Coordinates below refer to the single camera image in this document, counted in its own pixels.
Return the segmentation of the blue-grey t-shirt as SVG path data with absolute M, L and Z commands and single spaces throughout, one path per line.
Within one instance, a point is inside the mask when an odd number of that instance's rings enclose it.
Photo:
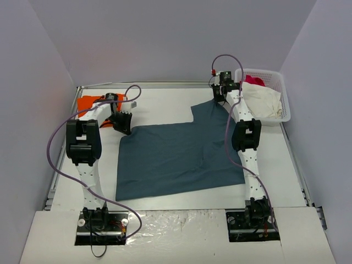
M 117 201 L 244 183 L 240 158 L 224 137 L 235 121 L 213 101 L 191 112 L 192 122 L 136 126 L 121 138 Z

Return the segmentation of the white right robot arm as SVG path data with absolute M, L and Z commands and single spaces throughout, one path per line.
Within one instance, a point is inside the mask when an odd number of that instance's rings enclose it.
M 230 71 L 212 70 L 214 83 L 211 85 L 214 100 L 230 105 L 229 116 L 235 120 L 231 145 L 237 152 L 245 179 L 244 221 L 257 227 L 271 214 L 271 206 L 265 188 L 259 178 L 257 149 L 260 143 L 261 121 L 251 114 L 243 95 L 242 82 L 234 82 Z

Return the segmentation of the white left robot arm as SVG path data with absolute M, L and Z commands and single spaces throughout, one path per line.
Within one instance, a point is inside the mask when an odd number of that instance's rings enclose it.
M 78 117 L 66 124 L 66 153 L 75 164 L 83 187 L 83 218 L 98 230 L 109 227 L 111 217 L 103 196 L 98 160 L 102 154 L 101 126 L 110 126 L 124 134 L 131 134 L 131 109 L 126 94 L 107 93 L 102 96 L 83 96 L 77 99 Z

